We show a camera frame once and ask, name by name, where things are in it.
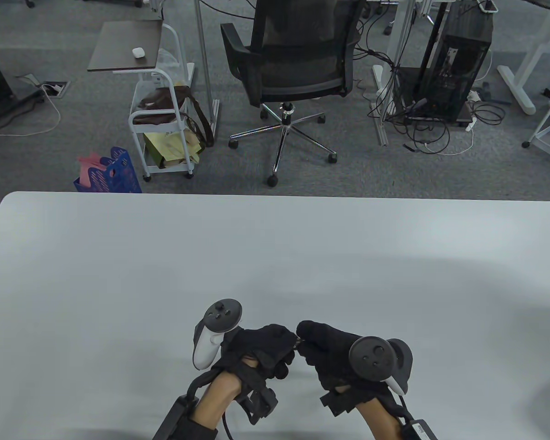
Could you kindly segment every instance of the white cable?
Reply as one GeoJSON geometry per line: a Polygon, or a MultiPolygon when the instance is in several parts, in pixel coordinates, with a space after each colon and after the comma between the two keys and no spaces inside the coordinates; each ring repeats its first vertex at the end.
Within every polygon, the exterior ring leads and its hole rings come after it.
{"type": "Polygon", "coordinates": [[[49,128],[49,130],[43,130],[42,132],[36,132],[36,133],[30,133],[30,134],[0,134],[0,136],[10,136],[10,137],[14,137],[14,138],[27,138],[28,136],[35,136],[36,134],[43,134],[43,133],[52,132],[53,130],[55,130],[55,128],[57,128],[57,126],[61,122],[61,113],[59,112],[57,107],[55,107],[55,104],[53,104],[53,101],[51,101],[51,97],[47,93],[47,90],[45,90],[44,84],[42,86],[40,86],[40,88],[41,88],[41,90],[43,90],[43,92],[45,92],[45,96],[47,97],[47,99],[49,100],[51,105],[53,106],[53,109],[55,109],[55,111],[57,111],[57,123],[54,126],[52,126],[52,128],[49,128]]]}
{"type": "Polygon", "coordinates": [[[430,152],[430,153],[434,153],[434,154],[437,154],[437,155],[440,155],[440,156],[458,156],[459,154],[463,154],[463,153],[466,153],[467,151],[469,151],[471,148],[473,148],[473,145],[474,145],[474,130],[471,128],[470,130],[470,147],[468,147],[467,149],[464,149],[462,151],[459,151],[458,153],[437,153],[436,151],[432,151],[428,148],[428,145],[427,144],[424,144],[424,147],[426,147],[426,149],[430,152]]]}
{"type": "Polygon", "coordinates": [[[485,77],[489,74],[489,71],[491,70],[491,65],[493,65],[493,51],[489,49],[489,52],[491,52],[491,61],[489,61],[489,67],[487,67],[487,71],[485,72],[485,75],[483,75],[481,78],[474,80],[474,82],[485,79],[485,77]]]}

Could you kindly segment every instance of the forearm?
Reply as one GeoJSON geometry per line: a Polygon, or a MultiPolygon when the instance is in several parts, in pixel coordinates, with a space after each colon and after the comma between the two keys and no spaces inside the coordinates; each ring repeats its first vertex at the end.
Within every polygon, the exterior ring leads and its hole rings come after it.
{"type": "Polygon", "coordinates": [[[375,440],[401,440],[401,425],[392,417],[378,399],[356,406],[375,437],[375,440]]]}
{"type": "Polygon", "coordinates": [[[216,429],[228,405],[240,394],[240,379],[223,371],[210,384],[190,419],[208,429],[216,429]]]}

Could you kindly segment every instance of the chrome chair base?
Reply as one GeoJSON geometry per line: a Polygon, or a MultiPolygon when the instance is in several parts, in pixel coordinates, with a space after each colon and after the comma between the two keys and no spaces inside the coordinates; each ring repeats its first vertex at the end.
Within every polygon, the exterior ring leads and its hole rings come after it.
{"type": "Polygon", "coordinates": [[[313,119],[317,119],[318,124],[324,124],[326,122],[325,113],[316,113],[315,115],[310,115],[300,119],[292,120],[292,113],[294,111],[295,111],[295,107],[293,104],[283,103],[281,107],[281,116],[279,116],[269,107],[267,107],[267,105],[261,104],[261,119],[267,119],[269,115],[271,115],[273,118],[275,118],[279,122],[279,124],[274,124],[271,126],[262,126],[261,128],[255,128],[254,130],[248,130],[248,132],[234,134],[233,136],[231,136],[228,142],[228,146],[231,149],[236,149],[238,148],[238,142],[239,142],[239,139],[241,138],[247,138],[247,136],[253,136],[254,134],[259,134],[259,133],[272,132],[273,130],[276,130],[278,128],[281,129],[281,138],[279,140],[279,149],[277,150],[277,157],[275,159],[275,164],[273,165],[273,174],[271,174],[271,176],[269,176],[269,178],[267,179],[267,185],[269,185],[271,188],[275,187],[279,182],[279,179],[277,178],[277,170],[279,169],[279,162],[281,161],[283,147],[285,145],[285,141],[289,134],[296,134],[300,138],[307,140],[308,142],[315,145],[316,147],[319,147],[324,151],[327,151],[328,163],[335,164],[338,161],[338,155],[336,151],[329,149],[328,147],[325,147],[324,145],[320,144],[317,140],[308,136],[307,134],[302,132],[302,130],[296,127],[299,124],[302,124],[304,122],[307,122],[313,119]]]}

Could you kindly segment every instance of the computer tower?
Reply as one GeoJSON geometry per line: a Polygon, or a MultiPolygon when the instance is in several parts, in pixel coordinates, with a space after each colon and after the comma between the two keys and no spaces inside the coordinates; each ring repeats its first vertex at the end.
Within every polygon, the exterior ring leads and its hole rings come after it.
{"type": "Polygon", "coordinates": [[[454,2],[437,36],[426,50],[431,59],[422,66],[414,99],[428,100],[427,116],[454,123],[491,46],[493,14],[482,12],[477,0],[454,2]]]}

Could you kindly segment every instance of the black glove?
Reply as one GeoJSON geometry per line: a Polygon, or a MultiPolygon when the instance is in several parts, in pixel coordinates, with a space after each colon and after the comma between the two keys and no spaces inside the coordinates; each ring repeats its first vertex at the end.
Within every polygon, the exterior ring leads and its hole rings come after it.
{"type": "Polygon", "coordinates": [[[396,410],[397,404],[386,383],[362,379],[350,366],[348,352],[360,336],[313,321],[300,322],[297,336],[302,339],[297,349],[300,356],[315,367],[323,389],[329,391],[321,399],[322,403],[330,407],[335,416],[344,411],[349,413],[359,403],[378,398],[390,414],[401,417],[396,415],[401,411],[396,410]],[[342,394],[336,392],[336,387],[343,385],[350,385],[350,388],[342,394]]]}
{"type": "Polygon", "coordinates": [[[238,328],[225,335],[222,356],[212,370],[225,370],[238,376],[242,390],[236,401],[253,425],[271,414],[277,405],[275,393],[266,387],[266,379],[287,377],[287,366],[292,363],[296,345],[297,336],[277,324],[258,330],[238,328]],[[247,365],[243,362],[244,358],[256,360],[257,367],[247,365]]]}
{"type": "Polygon", "coordinates": [[[258,361],[256,371],[263,379],[285,379],[296,345],[297,336],[282,325],[265,325],[257,330],[239,327],[225,334],[222,356],[214,367],[228,369],[242,358],[250,358],[258,361]]]}

